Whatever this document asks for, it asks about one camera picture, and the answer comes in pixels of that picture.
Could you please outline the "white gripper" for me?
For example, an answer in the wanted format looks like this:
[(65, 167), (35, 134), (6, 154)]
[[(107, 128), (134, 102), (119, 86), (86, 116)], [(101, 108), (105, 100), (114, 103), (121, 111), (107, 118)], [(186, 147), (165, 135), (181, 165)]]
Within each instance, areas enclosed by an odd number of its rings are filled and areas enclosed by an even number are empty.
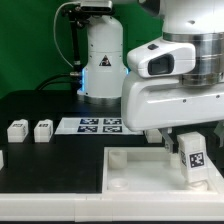
[[(213, 86), (185, 87), (176, 78), (143, 79), (131, 72), (124, 80), (121, 116), (131, 131), (160, 129), (165, 149), (174, 153), (169, 127), (224, 120), (224, 82)], [(215, 134), (224, 146), (224, 121)]]

